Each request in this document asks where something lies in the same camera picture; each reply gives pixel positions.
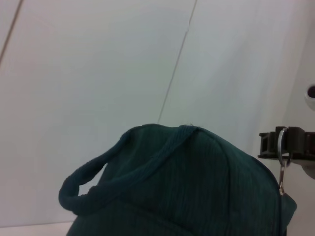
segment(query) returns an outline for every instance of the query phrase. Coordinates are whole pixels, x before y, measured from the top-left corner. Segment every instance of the white surface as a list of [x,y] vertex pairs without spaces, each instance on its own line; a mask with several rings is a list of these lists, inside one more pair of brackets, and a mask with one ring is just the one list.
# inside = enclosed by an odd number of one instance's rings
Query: white surface
[[65,236],[72,223],[0,228],[1,236]]
[[157,122],[193,5],[23,3],[0,67],[0,226],[73,219],[58,203],[63,180]]
[[[267,92],[292,73],[283,91],[288,99],[294,83],[299,57],[286,57],[300,54],[306,32],[297,29],[304,27],[300,22],[290,27],[305,6],[298,0],[199,0],[160,122],[205,127],[257,155],[253,144]],[[294,49],[286,53],[288,45]]]
[[0,54],[20,0],[0,0]]
[[[312,26],[305,45],[296,81],[288,103],[283,124],[315,131],[315,112],[304,100],[310,84],[315,83],[315,25]],[[285,190],[296,201],[298,208],[290,224],[290,235],[313,236],[315,222],[315,180],[292,164],[285,174]]]

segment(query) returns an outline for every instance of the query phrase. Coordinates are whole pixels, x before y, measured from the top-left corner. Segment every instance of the green corduroy fabric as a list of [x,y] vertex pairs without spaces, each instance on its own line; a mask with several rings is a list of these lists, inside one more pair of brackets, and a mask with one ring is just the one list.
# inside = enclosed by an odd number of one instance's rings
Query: green corduroy fabric
[[185,125],[129,130],[65,180],[59,201],[78,215],[68,236],[281,236],[296,210],[258,160]]

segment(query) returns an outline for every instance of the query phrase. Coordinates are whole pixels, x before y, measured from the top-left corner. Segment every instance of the ribbed fabric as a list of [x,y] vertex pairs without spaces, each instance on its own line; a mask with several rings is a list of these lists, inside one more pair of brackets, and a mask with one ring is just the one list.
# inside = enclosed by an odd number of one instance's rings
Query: ribbed fabric
[[280,236],[296,210],[255,158],[205,129],[155,124],[75,171],[59,200],[78,215],[69,236]]

